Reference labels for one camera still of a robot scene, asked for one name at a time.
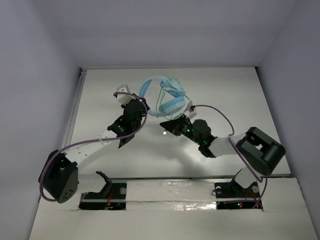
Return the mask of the light blue headphones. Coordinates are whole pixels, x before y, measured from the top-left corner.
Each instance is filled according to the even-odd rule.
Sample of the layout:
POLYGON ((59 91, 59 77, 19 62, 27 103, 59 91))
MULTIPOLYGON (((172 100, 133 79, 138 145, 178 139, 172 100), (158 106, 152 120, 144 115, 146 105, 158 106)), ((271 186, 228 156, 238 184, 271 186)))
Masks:
POLYGON ((156 101, 155 110, 148 110, 150 116, 165 118, 179 112, 189 100, 185 89, 174 77, 153 76, 150 77, 140 88, 139 97, 144 98, 152 81, 159 80, 160 91, 156 101))

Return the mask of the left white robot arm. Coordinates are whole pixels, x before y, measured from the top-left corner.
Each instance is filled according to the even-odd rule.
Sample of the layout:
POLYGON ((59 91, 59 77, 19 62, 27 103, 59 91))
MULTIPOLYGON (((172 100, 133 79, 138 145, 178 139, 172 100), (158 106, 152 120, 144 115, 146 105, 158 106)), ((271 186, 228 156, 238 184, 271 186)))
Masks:
POLYGON ((38 178, 42 199, 59 204, 77 191, 79 172, 108 149, 120 149, 131 141, 146 123, 146 100, 134 93, 116 92, 123 113, 95 139, 83 140, 51 152, 38 178))

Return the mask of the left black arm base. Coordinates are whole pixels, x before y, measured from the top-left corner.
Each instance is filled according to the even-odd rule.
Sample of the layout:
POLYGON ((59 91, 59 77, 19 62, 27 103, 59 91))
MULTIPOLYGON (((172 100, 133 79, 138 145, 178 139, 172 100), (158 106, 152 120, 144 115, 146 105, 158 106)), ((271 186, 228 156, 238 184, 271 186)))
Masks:
POLYGON ((104 186, 99 192, 84 192, 81 194, 79 209, 95 211, 122 211, 126 210, 126 182, 113 182, 102 171, 96 171, 105 181, 104 186))

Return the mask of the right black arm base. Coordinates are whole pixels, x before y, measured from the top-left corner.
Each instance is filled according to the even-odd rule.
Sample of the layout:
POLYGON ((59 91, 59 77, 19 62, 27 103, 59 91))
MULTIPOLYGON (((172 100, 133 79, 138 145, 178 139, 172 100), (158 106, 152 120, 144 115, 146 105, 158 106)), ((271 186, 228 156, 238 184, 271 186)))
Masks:
POLYGON ((260 190, 256 182, 248 188, 236 187, 231 182, 217 182, 211 191, 216 198, 217 210, 263 209, 260 190))

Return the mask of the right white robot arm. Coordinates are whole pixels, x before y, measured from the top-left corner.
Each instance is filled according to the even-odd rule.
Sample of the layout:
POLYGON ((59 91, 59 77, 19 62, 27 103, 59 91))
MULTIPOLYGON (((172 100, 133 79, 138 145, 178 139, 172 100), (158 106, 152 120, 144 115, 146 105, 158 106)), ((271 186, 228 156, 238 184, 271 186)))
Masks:
POLYGON ((262 178, 270 176, 286 153, 283 145, 257 127, 250 127, 243 134, 217 137, 212 135, 205 120, 191 121, 185 115, 159 125, 172 135, 184 136, 197 144, 206 158, 238 155, 245 167, 234 176, 230 185, 231 192, 238 197, 247 193, 253 182, 261 182, 262 178))

